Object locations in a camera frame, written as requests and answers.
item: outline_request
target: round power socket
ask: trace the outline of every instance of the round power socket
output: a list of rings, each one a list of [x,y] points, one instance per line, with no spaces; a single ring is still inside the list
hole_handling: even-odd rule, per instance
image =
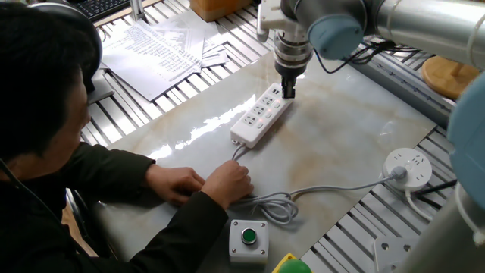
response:
[[[389,176],[397,166],[402,166],[408,171],[403,179],[390,180],[389,184],[398,190],[420,190],[430,180],[433,173],[430,160],[421,152],[410,148],[401,148],[392,151],[383,166],[383,174]]]

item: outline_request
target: gray cable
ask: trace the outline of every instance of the gray cable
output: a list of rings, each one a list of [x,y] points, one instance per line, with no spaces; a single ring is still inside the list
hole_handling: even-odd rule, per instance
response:
[[[237,152],[244,147],[243,144],[239,145],[234,152],[233,160],[236,157]],[[292,196],[296,194],[305,194],[319,190],[360,190],[367,187],[376,186],[392,179],[402,179],[408,172],[402,166],[395,167],[389,177],[381,179],[371,184],[366,184],[357,187],[338,187],[338,186],[314,186],[307,187],[300,190],[292,191],[291,193],[277,192],[264,196],[250,196],[245,199],[241,199],[231,205],[232,208],[244,208],[252,207],[253,210],[259,209],[263,215],[271,222],[279,225],[289,224],[298,215],[298,206],[292,201]]]

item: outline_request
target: emergency button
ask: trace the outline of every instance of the emergency button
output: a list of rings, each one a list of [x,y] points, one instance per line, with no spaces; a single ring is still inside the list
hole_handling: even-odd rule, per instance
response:
[[[256,231],[252,228],[246,228],[242,231],[241,239],[243,243],[248,245],[255,243],[257,239]]]

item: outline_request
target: stack of papers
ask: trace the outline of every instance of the stack of papers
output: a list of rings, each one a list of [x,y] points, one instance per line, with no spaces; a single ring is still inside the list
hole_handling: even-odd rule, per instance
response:
[[[103,42],[103,64],[149,101],[190,74],[228,61],[217,25],[193,11],[154,26],[139,20],[114,32]]]

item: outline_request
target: table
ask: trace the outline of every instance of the table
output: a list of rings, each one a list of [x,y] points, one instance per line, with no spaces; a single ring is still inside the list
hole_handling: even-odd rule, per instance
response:
[[[329,68],[340,62],[326,62]],[[203,93],[114,143],[158,158],[165,167],[190,166],[207,177],[236,148],[232,124],[273,82],[280,81],[267,54]],[[387,154],[413,148],[435,124],[351,67],[328,75],[315,59],[298,79],[292,108],[239,161],[248,166],[258,195],[317,184],[357,186],[378,179]],[[288,252],[301,256],[368,190],[312,193],[296,202],[300,215],[289,227],[270,224],[271,272]],[[122,260],[130,259],[175,213],[166,203],[101,203],[95,206],[102,227]],[[250,212],[231,218],[262,219]],[[200,272],[238,272],[228,267],[224,230]]]

